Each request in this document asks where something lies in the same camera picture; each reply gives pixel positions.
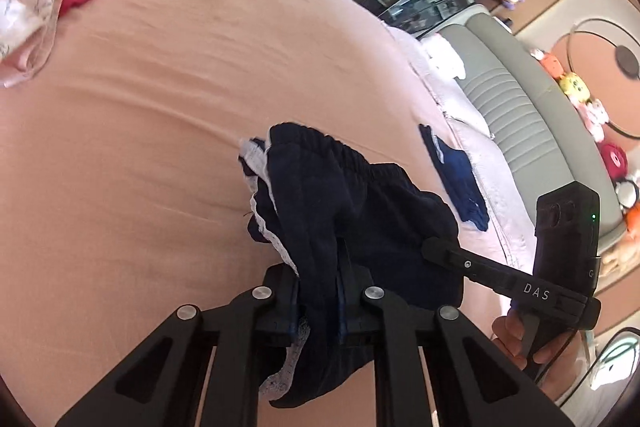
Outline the person's right hand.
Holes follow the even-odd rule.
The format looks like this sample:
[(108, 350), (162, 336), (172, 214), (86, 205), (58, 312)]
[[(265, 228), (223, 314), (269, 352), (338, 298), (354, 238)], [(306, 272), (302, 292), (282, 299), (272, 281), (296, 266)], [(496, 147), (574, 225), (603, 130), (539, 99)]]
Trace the person's right hand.
[[(525, 369), (527, 359), (522, 355), (525, 329), (515, 310), (497, 317), (491, 324), (492, 343), (518, 368)], [(538, 384), (545, 395), (558, 401), (578, 378), (582, 363), (582, 337), (571, 332), (563, 333), (540, 348), (533, 361), (548, 372)]]

